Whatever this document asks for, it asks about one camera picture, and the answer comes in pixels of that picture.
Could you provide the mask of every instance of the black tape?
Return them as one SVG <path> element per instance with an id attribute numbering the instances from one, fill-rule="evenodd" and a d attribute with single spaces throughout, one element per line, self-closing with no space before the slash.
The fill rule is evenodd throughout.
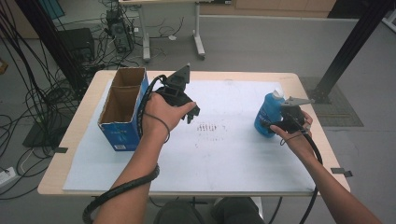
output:
<path id="1" fill-rule="evenodd" d="M 351 171 L 346 171 L 344 168 L 330 168 L 334 175 L 344 175 L 344 177 L 353 176 Z"/>
<path id="2" fill-rule="evenodd" d="M 67 147 L 57 147 L 57 148 L 53 149 L 53 151 L 56 153 L 66 153 L 67 149 L 68 149 Z"/>

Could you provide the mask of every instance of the finger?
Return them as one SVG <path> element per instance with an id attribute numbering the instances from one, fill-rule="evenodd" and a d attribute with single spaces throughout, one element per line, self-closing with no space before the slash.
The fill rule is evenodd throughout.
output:
<path id="1" fill-rule="evenodd" d="M 303 124 L 303 128 L 304 128 L 305 130 L 309 131 L 309 130 L 311 130 L 311 125 L 306 121 L 306 122 Z"/>
<path id="2" fill-rule="evenodd" d="M 187 113 L 189 113 L 192 109 L 195 108 L 197 104 L 195 102 L 188 102 L 186 104 L 184 104 L 183 106 L 180 106 L 178 108 L 178 111 L 180 112 L 180 116 L 183 116 Z"/>
<path id="3" fill-rule="evenodd" d="M 306 113 L 306 112 L 303 111 L 303 110 L 302 110 L 301 112 L 303 112 L 303 115 L 304 115 L 304 117 L 305 117 L 305 122 L 308 123 L 309 125 L 312 125 L 312 122 L 313 122 L 314 120 L 311 118 L 311 116 L 309 116 L 309 114 Z"/>
<path id="4" fill-rule="evenodd" d="M 288 134 L 285 131 L 283 131 L 281 128 L 277 127 L 276 125 L 271 125 L 270 129 L 283 139 L 287 138 L 288 136 Z"/>

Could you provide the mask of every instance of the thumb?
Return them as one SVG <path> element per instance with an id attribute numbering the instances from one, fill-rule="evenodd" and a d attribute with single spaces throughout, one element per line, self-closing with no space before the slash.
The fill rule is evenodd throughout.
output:
<path id="1" fill-rule="evenodd" d="M 183 106 L 180 106 L 178 108 L 178 111 L 180 112 L 180 115 L 183 116 L 187 113 L 189 113 L 197 104 L 195 102 L 188 102 L 184 104 Z"/>

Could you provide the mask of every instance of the table leg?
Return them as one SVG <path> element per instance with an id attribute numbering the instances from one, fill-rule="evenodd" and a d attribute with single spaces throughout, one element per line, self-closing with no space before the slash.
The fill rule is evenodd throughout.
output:
<path id="1" fill-rule="evenodd" d="M 139 14 L 140 26 L 143 33 L 143 61 L 148 63 L 150 60 L 149 55 L 149 34 L 146 31 L 146 24 L 145 24 L 145 15 L 143 12 L 143 7 L 137 6 L 137 13 Z"/>
<path id="2" fill-rule="evenodd" d="M 198 50 L 198 55 L 204 59 L 205 58 L 204 45 L 202 44 L 201 37 L 199 36 L 199 14 L 200 14 L 200 5 L 199 3 L 195 3 L 195 30 L 193 31 L 193 36 L 195 40 L 195 45 Z"/>

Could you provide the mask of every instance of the black pole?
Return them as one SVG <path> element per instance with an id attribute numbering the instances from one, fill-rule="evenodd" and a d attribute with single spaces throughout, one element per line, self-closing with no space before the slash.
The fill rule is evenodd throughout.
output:
<path id="1" fill-rule="evenodd" d="M 41 6 L 39 0 L 15 0 L 15 2 L 64 73 L 64 76 L 75 91 L 77 98 L 81 100 L 85 91 L 88 89 L 88 84 L 59 37 L 50 16 Z"/>
<path id="2" fill-rule="evenodd" d="M 338 51 L 319 84 L 314 90 L 307 91 L 309 97 L 314 99 L 316 103 L 329 103 L 328 95 L 330 91 L 373 33 L 376 26 L 384 18 L 392 2 L 393 0 L 372 1 L 346 39 L 343 47 Z"/>

